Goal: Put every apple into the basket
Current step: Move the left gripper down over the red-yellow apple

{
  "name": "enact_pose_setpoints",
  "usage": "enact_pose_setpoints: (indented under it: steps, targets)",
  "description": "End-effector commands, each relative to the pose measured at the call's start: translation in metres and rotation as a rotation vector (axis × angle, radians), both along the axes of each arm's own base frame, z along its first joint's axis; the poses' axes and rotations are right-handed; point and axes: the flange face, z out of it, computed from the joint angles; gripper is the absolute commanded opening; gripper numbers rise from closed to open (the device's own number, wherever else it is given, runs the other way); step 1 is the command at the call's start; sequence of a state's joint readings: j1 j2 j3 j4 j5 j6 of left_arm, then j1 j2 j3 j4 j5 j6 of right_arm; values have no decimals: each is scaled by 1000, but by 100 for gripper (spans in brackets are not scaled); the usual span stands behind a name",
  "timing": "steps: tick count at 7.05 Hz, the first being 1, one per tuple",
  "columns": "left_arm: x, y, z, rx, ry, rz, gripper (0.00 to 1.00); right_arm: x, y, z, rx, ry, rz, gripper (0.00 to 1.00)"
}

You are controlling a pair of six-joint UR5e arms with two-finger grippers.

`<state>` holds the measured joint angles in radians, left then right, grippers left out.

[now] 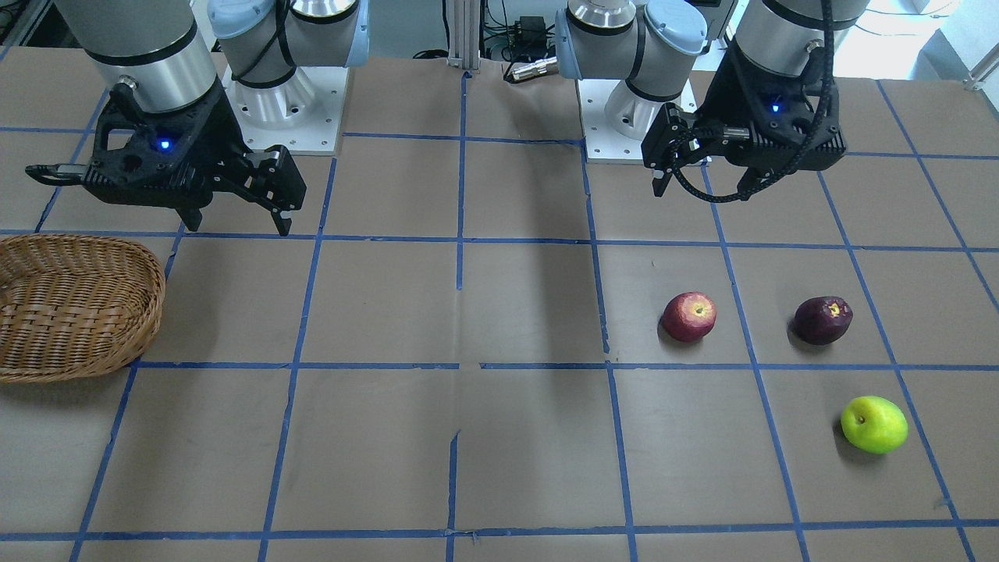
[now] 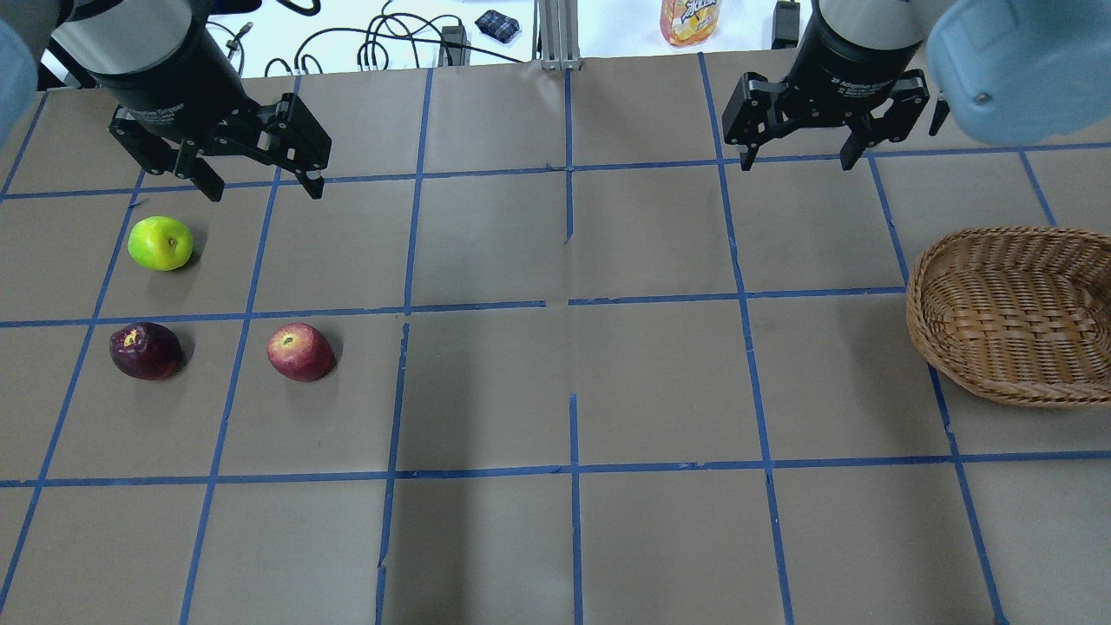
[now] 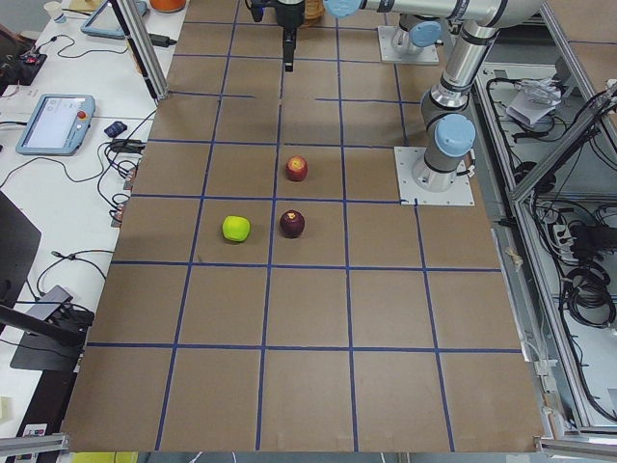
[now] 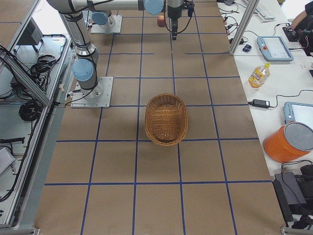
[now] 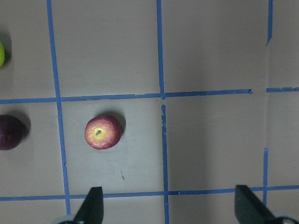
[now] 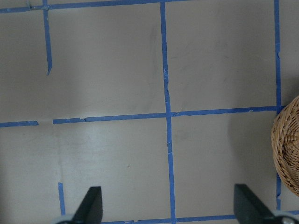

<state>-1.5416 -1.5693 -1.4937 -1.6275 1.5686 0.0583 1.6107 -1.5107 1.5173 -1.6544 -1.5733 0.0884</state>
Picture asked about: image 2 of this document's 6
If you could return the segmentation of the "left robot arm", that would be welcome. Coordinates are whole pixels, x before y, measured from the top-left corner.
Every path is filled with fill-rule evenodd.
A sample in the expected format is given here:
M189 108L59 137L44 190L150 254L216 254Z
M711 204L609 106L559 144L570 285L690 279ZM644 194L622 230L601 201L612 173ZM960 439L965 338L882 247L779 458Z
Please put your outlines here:
M298 95L247 95L192 1L4 1L3 137L36 94L52 41L116 97L108 133L148 174L173 174L219 201L226 182L207 158L246 157L322 196L331 138Z

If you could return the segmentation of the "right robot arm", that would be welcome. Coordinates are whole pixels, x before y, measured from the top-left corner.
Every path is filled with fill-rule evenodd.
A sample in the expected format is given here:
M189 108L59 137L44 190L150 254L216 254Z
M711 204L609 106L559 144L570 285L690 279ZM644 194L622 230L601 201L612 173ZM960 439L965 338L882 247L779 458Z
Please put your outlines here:
M1032 145L1108 118L1107 1L814 1L785 78L745 72L721 115L749 170L761 147L845 127L841 167L904 141L934 105L985 145Z

